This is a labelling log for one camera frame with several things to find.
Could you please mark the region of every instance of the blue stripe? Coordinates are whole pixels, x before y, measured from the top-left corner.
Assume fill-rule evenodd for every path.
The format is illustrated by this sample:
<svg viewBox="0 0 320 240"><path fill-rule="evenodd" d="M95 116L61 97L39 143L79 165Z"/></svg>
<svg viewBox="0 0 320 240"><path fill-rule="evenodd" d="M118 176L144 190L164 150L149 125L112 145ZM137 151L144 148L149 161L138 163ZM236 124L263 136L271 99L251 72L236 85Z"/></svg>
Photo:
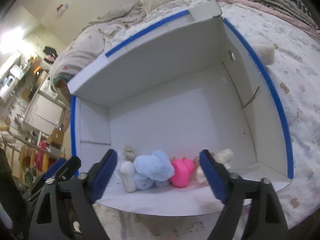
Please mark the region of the blue stripe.
<svg viewBox="0 0 320 240"><path fill-rule="evenodd" d="M136 40L137 38L140 38L141 36L153 31L154 29L160 27L161 25L166 24L167 22L173 21L177 18L180 18L182 16L185 16L189 14L188 10L179 12L177 14L171 15L167 18L162 19L161 21L156 22L153 25L150 25L149 27L139 31L138 33L130 36L129 38L127 38L126 40L122 41L120 44L118 44L117 46L115 46L114 48L112 48L111 50L109 50L108 52L105 53L105 55L107 57L110 57L112 54L114 54L116 51L120 50L121 48L123 48L125 45L129 44L130 42Z"/></svg>
<svg viewBox="0 0 320 240"><path fill-rule="evenodd" d="M288 178L293 179L293 154L292 154L292 144L291 144L291 137L290 137L290 132L289 132L289 127L288 127L288 122L287 118L284 113L284 109L281 103L281 100L279 98L279 95L276 91L275 86L273 85L273 82L266 71L264 65L260 61L259 57L257 54L254 52L254 50L251 48L249 43L245 40L244 37L234 28L234 26L226 19L223 19L223 22L229 27L229 29L237 36L239 41L244 45L244 47L247 49L249 52L249 55L252 57L252 60L258 67L259 71L261 72L265 82L267 83L271 96L273 97L274 103L276 105L276 108L278 110L281 126L282 126L282 131L284 135L284 142L285 142L285 147L287 151L287 166L288 166Z"/></svg>
<svg viewBox="0 0 320 240"><path fill-rule="evenodd" d="M76 122L76 96L71 97L71 107L70 107L70 136L71 136L71 155L77 156L76 151L76 130L75 130L75 122ZM79 171L76 171L74 176L78 176Z"/></svg>

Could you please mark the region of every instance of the bed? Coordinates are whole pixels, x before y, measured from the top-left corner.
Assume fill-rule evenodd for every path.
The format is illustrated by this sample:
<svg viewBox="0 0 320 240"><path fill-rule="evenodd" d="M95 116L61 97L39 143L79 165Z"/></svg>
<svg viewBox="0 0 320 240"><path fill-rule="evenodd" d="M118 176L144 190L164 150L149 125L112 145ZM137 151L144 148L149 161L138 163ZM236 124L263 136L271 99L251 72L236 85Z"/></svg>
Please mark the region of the bed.
<svg viewBox="0 0 320 240"><path fill-rule="evenodd" d="M141 3L123 7L90 23L55 62L50 75L55 84L69 80L103 52L149 25L209 0L174 0L146 15ZM249 44L265 41L275 47L275 60L266 69L288 120L294 157L294 178L278 192L289 228L320 206L320 43L316 28L282 19L243 0L218 0L227 18ZM111 239L205 239L216 214L196 217L150 217L95 204ZM243 208L235 239L241 238L248 207Z"/></svg>

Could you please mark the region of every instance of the white cabinet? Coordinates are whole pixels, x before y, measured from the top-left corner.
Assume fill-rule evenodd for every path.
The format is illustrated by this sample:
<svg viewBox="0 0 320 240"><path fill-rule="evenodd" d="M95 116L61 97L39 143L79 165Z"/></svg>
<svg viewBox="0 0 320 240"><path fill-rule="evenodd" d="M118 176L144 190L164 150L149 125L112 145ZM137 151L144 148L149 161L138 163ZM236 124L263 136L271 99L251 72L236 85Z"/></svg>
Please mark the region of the white cabinet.
<svg viewBox="0 0 320 240"><path fill-rule="evenodd" d="M61 112L62 107L38 94L26 116L25 122L45 134L51 134L60 120Z"/></svg>

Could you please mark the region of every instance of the cardboard box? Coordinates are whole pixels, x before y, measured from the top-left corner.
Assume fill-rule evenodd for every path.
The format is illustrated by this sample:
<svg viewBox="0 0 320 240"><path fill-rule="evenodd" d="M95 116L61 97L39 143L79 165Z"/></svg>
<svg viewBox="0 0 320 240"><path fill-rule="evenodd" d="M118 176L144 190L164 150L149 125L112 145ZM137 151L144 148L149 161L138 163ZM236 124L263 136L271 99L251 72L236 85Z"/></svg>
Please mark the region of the cardboard box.
<svg viewBox="0 0 320 240"><path fill-rule="evenodd" d="M60 149L63 143L64 131L54 128L51 135L47 139L47 143L53 147Z"/></svg>
<svg viewBox="0 0 320 240"><path fill-rule="evenodd" d="M279 96L253 49L220 15L211 1L161 20L73 77L71 145L79 172L126 144L138 155L162 150L190 160L202 149L230 148L230 171L268 178L276 191L290 184L292 145ZM160 216L223 208L196 181L127 193L116 173L98 203Z"/></svg>

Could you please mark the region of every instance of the brown box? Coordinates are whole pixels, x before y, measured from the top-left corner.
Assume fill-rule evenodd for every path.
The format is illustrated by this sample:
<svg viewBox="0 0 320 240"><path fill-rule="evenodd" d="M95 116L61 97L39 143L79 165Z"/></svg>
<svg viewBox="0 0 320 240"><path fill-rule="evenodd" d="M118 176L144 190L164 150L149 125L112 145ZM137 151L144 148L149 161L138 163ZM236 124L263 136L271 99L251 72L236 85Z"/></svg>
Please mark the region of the brown box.
<svg viewBox="0 0 320 240"><path fill-rule="evenodd" d="M63 143L64 131L60 131L58 128L54 128L51 135L47 139L47 143L53 147L60 149Z"/></svg>

